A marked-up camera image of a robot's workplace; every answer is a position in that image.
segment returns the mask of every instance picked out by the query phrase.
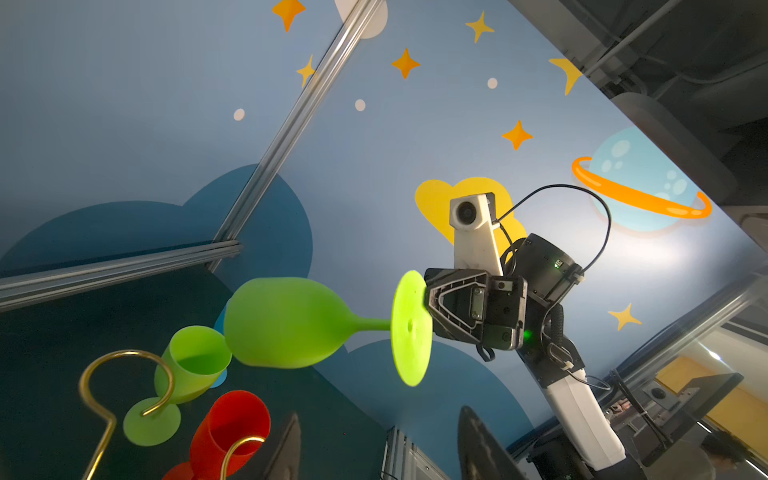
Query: robotic arm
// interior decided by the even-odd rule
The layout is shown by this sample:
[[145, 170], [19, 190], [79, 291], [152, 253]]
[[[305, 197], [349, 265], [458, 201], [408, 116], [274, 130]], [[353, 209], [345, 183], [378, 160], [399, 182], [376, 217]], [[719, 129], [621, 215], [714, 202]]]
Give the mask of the robotic arm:
[[622, 463], [624, 447], [592, 394], [575, 345], [563, 335], [560, 302], [584, 270], [533, 233], [512, 243], [511, 266], [502, 264], [493, 194], [456, 198], [450, 208], [454, 268], [425, 274], [435, 332], [475, 344], [486, 362], [494, 349], [517, 350], [584, 462], [594, 471]]

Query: orange planet ring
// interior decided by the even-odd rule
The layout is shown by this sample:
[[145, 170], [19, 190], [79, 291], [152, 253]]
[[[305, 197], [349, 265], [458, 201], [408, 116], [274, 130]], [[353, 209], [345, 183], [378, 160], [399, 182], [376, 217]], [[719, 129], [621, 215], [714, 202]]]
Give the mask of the orange planet ring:
[[592, 161], [592, 157], [581, 157], [574, 161], [573, 165], [571, 165], [571, 169], [574, 171], [576, 178], [581, 180], [587, 187], [590, 187], [592, 190], [599, 194], [603, 194], [608, 198], [620, 201], [626, 205], [631, 205], [632, 207], [640, 208], [641, 210], [667, 215], [668, 217], [706, 218], [712, 213], [712, 202], [710, 202], [710, 199], [704, 196], [701, 192], [697, 192], [696, 196], [704, 203], [704, 209], [697, 210], [670, 200], [665, 200], [664, 198], [646, 194], [645, 192], [635, 190], [634, 188], [625, 187], [624, 185], [617, 184], [616, 182], [612, 182], [599, 175], [595, 175], [581, 167], [581, 162], [583, 161]]

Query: brass wire hook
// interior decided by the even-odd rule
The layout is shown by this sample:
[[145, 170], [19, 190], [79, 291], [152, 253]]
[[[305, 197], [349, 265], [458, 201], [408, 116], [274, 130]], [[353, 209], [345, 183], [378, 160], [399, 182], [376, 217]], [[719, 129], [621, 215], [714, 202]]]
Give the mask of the brass wire hook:
[[219, 476], [219, 480], [227, 480], [227, 467], [230, 466], [230, 458], [232, 458], [232, 455], [234, 455], [235, 450], [237, 450], [241, 445], [248, 443], [248, 442], [262, 442], [264, 443], [264, 439], [262, 437], [243, 437], [237, 442], [233, 443], [230, 447], [229, 452], [224, 456], [224, 461], [221, 463], [221, 474]]
[[78, 389], [80, 391], [80, 397], [83, 399], [85, 406], [93, 410], [96, 415], [99, 415], [101, 418], [106, 420], [107, 428], [104, 430], [104, 434], [101, 436], [101, 440], [96, 446], [96, 451], [91, 457], [91, 462], [88, 464], [88, 468], [85, 470], [83, 480], [91, 480], [93, 478], [94, 473], [96, 472], [96, 468], [101, 461], [101, 457], [104, 456], [104, 451], [107, 449], [107, 445], [109, 445], [109, 441], [112, 439], [114, 428], [118, 424], [118, 419], [114, 416], [114, 413], [104, 408], [99, 402], [96, 401], [96, 399], [94, 399], [93, 395], [91, 394], [91, 387], [89, 386], [91, 375], [93, 375], [93, 372], [100, 365], [122, 356], [137, 356], [142, 359], [152, 360], [159, 366], [163, 367], [165, 374], [168, 375], [168, 390], [165, 392], [165, 395], [163, 395], [163, 398], [161, 398], [157, 403], [142, 411], [141, 416], [145, 417], [150, 415], [152, 412], [156, 412], [158, 409], [162, 408], [166, 403], [168, 403], [170, 396], [174, 393], [174, 373], [171, 372], [170, 367], [166, 364], [166, 362], [154, 353], [145, 352], [143, 350], [118, 350], [117, 352], [112, 352], [100, 356], [91, 362], [91, 364], [86, 367], [85, 370], [83, 370], [83, 374], [80, 376]]

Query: green wine glass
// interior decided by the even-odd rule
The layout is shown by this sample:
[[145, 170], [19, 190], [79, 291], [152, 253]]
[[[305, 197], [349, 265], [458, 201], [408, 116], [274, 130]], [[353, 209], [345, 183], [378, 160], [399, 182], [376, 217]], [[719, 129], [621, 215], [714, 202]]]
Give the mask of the green wine glass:
[[245, 365], [298, 369], [328, 358], [354, 333], [389, 330], [400, 378], [416, 386], [432, 351], [425, 292], [419, 272], [406, 273], [395, 291], [392, 318], [372, 319], [355, 315], [333, 290], [313, 280], [256, 278], [232, 295], [224, 337]]

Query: green disc base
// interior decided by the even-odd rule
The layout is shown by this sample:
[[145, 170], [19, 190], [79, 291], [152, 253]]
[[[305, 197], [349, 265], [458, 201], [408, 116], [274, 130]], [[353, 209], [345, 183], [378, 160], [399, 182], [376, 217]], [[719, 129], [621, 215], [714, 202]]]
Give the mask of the green disc base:
[[426, 288], [421, 274], [411, 270], [400, 279], [392, 303], [392, 355], [408, 386], [422, 381], [432, 352], [432, 316], [424, 307]]
[[166, 405], [160, 411], [151, 413], [145, 417], [141, 412], [154, 405], [159, 397], [141, 400], [132, 406], [123, 419], [123, 433], [129, 442], [141, 447], [159, 445], [179, 429], [181, 425], [181, 412], [173, 403]]

